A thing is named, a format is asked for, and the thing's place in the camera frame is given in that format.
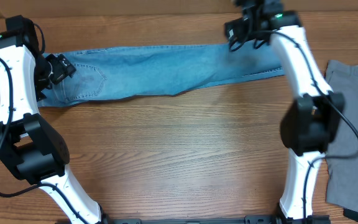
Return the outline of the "light blue denim jeans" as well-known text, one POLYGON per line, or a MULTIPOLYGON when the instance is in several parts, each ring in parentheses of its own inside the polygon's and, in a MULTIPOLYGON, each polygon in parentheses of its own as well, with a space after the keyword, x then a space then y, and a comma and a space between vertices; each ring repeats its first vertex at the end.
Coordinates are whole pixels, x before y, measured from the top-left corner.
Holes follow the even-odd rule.
POLYGON ((87 101, 135 96, 175 96, 217 85, 249 82, 284 74, 278 57, 264 45, 226 44, 113 47, 65 52, 73 77, 51 89, 39 107, 67 107, 87 101))

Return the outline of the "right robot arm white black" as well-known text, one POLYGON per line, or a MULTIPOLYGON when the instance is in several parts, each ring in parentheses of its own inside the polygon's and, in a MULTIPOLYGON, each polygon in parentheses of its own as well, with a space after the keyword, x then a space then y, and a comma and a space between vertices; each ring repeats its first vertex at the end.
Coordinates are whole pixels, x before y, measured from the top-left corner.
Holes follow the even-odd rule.
POLYGON ((313 192, 329 143, 336 137, 344 97, 333 92, 309 49, 306 30, 295 11, 280 1, 235 0, 242 17, 225 23, 231 52, 253 41, 268 44, 278 57, 293 93, 293 102, 280 122, 280 137, 288 148, 288 169, 278 214, 272 223, 330 223, 315 215, 313 192))

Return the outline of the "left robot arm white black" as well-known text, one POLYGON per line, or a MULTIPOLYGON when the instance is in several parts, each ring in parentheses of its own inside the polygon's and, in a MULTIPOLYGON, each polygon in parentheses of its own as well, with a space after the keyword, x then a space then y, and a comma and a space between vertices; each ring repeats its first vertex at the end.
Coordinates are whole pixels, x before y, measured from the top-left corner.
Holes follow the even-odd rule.
POLYGON ((98 202, 82 188, 70 169, 63 137, 40 115, 44 89, 76 71, 63 55, 44 57, 41 28, 22 15, 6 19, 0 33, 0 161, 29 187, 11 198, 41 189, 57 203, 70 223, 112 223, 98 202))

